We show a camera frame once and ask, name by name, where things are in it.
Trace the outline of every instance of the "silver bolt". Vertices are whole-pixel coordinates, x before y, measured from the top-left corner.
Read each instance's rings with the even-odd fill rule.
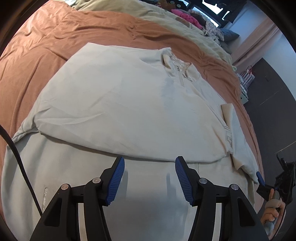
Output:
[[[202,183],[202,184],[206,184],[206,183],[207,183],[207,179],[205,179],[205,178],[202,177],[202,178],[200,179],[200,183]]]
[[[61,189],[62,189],[62,190],[67,190],[67,189],[68,189],[68,187],[69,187],[69,185],[68,185],[68,184],[63,184],[63,185],[61,186]]]
[[[101,179],[99,177],[96,177],[93,179],[93,183],[100,183]]]
[[[236,185],[236,184],[231,184],[231,188],[232,188],[233,190],[238,190],[238,189],[239,189],[239,186]]]

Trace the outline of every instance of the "gray floor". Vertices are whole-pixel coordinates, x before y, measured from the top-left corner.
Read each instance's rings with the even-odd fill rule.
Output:
[[[276,154],[286,162],[296,160],[296,101],[264,59],[254,65],[253,74],[255,80],[244,106],[258,140],[265,182],[274,185],[275,177],[282,172]],[[283,226],[274,241],[281,240],[296,217],[296,188],[293,191],[294,201],[287,207]]]

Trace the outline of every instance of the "white wall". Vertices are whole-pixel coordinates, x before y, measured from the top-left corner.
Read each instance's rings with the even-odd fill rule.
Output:
[[[296,99],[296,53],[284,35],[263,56]]]
[[[228,23],[224,28],[230,29],[240,36],[229,43],[229,47],[234,52],[238,46],[258,27],[265,19],[266,14],[255,4],[248,1],[243,7],[233,24]]]

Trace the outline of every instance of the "pink pillow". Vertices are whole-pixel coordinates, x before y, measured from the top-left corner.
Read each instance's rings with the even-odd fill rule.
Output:
[[[172,9],[172,13],[176,14],[180,18],[183,18],[186,21],[192,23],[194,26],[198,27],[199,29],[202,29],[202,26],[200,25],[200,23],[194,17],[192,17],[191,15],[188,15],[187,13],[183,13],[178,9]]]

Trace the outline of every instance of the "pink curtain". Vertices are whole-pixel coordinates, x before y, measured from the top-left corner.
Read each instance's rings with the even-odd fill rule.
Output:
[[[246,40],[232,53],[232,62],[237,73],[257,63],[271,46],[279,40],[282,33],[267,17]]]

